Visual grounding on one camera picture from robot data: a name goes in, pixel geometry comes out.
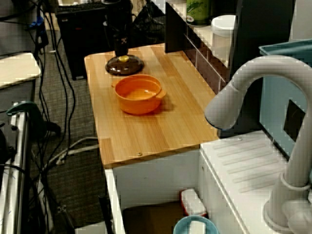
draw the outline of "faucet spout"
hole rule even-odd
[[[297,85],[307,99],[307,112],[302,122],[288,167],[277,181],[265,206],[266,222],[276,231],[292,233],[282,205],[292,199],[307,199],[312,169],[312,68],[286,56],[262,56],[248,61],[234,74],[229,84],[209,103],[205,110],[207,121],[220,129],[235,124],[244,96],[250,85],[264,76],[286,78]]]

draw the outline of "green jar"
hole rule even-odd
[[[210,24],[210,0],[187,0],[186,22],[194,27]]]

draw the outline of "white jar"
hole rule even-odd
[[[211,22],[211,51],[223,63],[229,60],[234,24],[234,15],[219,16]]]

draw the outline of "white faucet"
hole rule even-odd
[[[228,85],[208,104],[207,121],[218,129],[234,126],[250,85],[264,76],[283,77],[297,85],[307,99],[307,112],[285,172],[265,204],[266,223],[282,234],[312,234],[312,209],[308,202],[312,170],[312,68],[286,56],[262,56],[248,61]]]

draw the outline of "orange bowl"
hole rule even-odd
[[[146,114],[156,109],[166,92],[158,79],[149,75],[132,75],[113,82],[120,108],[134,115]]]

